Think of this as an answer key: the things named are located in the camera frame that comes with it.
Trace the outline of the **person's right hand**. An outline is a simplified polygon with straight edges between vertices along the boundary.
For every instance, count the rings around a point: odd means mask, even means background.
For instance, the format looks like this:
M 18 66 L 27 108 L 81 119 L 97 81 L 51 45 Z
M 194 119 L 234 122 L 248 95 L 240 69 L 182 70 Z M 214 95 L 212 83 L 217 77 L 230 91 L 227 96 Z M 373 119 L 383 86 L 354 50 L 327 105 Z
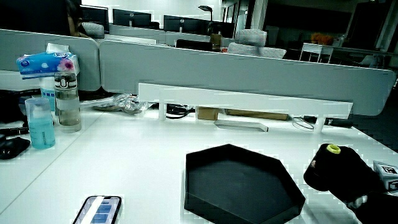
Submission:
M 322 158 L 318 162 L 326 190 L 345 205 L 357 210 L 371 201 L 371 197 L 388 196 L 387 188 L 352 148 L 323 144 L 319 148 Z

